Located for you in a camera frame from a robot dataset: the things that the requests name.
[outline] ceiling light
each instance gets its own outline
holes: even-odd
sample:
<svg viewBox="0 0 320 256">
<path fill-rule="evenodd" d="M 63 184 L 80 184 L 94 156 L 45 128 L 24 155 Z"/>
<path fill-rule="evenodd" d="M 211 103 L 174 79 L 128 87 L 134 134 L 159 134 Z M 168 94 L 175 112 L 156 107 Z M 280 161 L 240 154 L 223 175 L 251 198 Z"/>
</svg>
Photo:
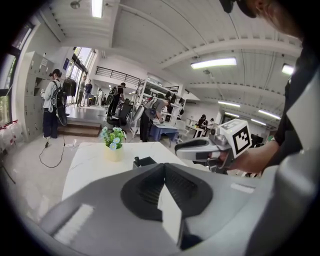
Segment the ceiling light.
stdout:
<svg viewBox="0 0 320 256">
<path fill-rule="evenodd" d="M 92 0 L 92 17 L 102 17 L 103 0 Z"/>
<path fill-rule="evenodd" d="M 202 61 L 198 63 L 192 63 L 191 67 L 194 70 L 196 70 L 196 69 L 207 68 L 207 67 L 235 66 L 235 65 L 237 65 L 236 58 L 220 58 L 220 59 Z"/>
<path fill-rule="evenodd" d="M 288 64 L 284 64 L 283 67 L 282 67 L 282 73 L 285 73 L 289 76 L 291 76 L 294 72 L 294 67 L 293 66 L 290 66 Z"/>
<path fill-rule="evenodd" d="M 229 102 L 224 102 L 224 101 L 218 101 L 218 103 L 219 103 L 219 104 L 230 105 L 230 106 L 234 106 L 234 107 L 240 108 L 240 105 L 234 104 L 234 103 L 229 103 Z"/>
<path fill-rule="evenodd" d="M 260 125 L 263 125 L 263 126 L 266 126 L 266 124 L 264 122 L 260 122 L 260 121 L 257 121 L 257 120 L 254 120 L 254 119 L 251 119 L 252 122 L 256 122 Z"/>
<path fill-rule="evenodd" d="M 232 114 L 232 113 L 228 113 L 228 112 L 225 112 L 226 115 L 228 116 L 233 116 L 233 117 L 236 117 L 236 118 L 239 118 L 240 116 L 238 116 L 237 114 Z"/>
<path fill-rule="evenodd" d="M 270 117 L 273 117 L 273 118 L 275 118 L 275 119 L 278 119 L 278 120 L 281 119 L 280 116 L 277 116 L 277 115 L 275 115 L 275 114 L 268 113 L 268 112 L 263 111 L 263 110 L 259 110 L 259 112 L 262 113 L 262 114 L 268 115 L 268 116 L 270 116 Z"/>
</svg>

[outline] white floor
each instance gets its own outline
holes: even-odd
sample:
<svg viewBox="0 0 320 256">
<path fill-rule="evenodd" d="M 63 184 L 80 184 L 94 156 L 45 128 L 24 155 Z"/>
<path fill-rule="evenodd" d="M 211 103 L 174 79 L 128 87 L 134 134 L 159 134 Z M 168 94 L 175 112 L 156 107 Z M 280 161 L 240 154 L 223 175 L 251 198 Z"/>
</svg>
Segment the white floor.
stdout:
<svg viewBox="0 0 320 256">
<path fill-rule="evenodd" d="M 127 142 L 139 142 L 139 136 L 133 140 L 132 134 L 128 132 Z M 14 204 L 22 214 L 26 214 L 35 222 L 62 198 L 63 188 L 72 159 L 77 147 L 68 147 L 76 140 L 76 144 L 82 142 L 102 142 L 99 138 L 62 136 L 49 140 L 49 147 L 41 155 L 41 160 L 48 166 L 55 166 L 61 159 L 61 163 L 55 168 L 48 168 L 41 164 L 39 155 L 45 147 L 46 140 L 38 137 L 30 143 L 17 147 L 4 159 L 4 166 L 12 176 L 16 184 L 7 177 L 6 185 Z M 173 154 L 175 143 L 169 147 L 169 139 L 160 141 Z M 188 166 L 197 168 L 190 160 L 183 160 Z"/>
</svg>

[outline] wooden steps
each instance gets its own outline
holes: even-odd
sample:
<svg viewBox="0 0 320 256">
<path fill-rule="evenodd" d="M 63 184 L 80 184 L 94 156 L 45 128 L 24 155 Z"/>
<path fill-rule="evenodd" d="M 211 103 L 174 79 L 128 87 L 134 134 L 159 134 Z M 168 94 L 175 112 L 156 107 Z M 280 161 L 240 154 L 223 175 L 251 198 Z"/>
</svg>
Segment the wooden steps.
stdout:
<svg viewBox="0 0 320 256">
<path fill-rule="evenodd" d="M 68 121 L 67 126 L 58 126 L 58 134 L 81 136 L 81 137 L 98 137 L 101 130 L 100 123 Z"/>
</svg>

